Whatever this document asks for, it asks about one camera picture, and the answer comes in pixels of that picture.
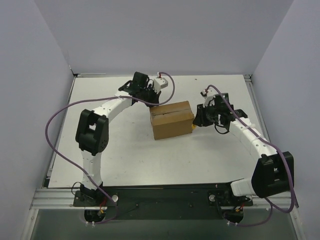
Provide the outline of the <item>brown cardboard express box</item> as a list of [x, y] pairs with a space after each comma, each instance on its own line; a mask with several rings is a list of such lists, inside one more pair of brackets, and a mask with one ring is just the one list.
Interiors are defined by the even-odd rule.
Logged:
[[175, 102], [149, 109], [155, 140], [163, 140], [193, 132], [195, 118], [188, 101]]

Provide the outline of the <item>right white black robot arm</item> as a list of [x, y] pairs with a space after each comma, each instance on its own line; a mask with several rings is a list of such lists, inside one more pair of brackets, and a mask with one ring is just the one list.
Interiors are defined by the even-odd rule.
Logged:
[[200, 94], [204, 103], [197, 105], [193, 125], [225, 129], [225, 133], [233, 134], [257, 161], [250, 178], [231, 182], [232, 194], [266, 198], [290, 191], [294, 182], [293, 156], [289, 152], [278, 153], [251, 123], [248, 115], [241, 109], [234, 109], [228, 93], [214, 94], [203, 90]]

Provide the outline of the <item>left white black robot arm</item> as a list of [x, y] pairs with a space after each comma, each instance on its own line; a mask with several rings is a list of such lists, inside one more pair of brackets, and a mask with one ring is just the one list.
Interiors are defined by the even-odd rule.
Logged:
[[127, 81], [116, 92], [115, 98], [92, 110], [81, 112], [75, 140], [81, 150], [83, 174], [80, 192], [92, 206], [101, 203], [103, 186], [101, 178], [101, 156], [109, 142], [109, 124], [123, 110], [141, 99], [144, 102], [159, 104], [161, 90], [168, 86], [168, 81], [160, 76], [150, 79], [148, 75], [135, 72], [133, 79]]

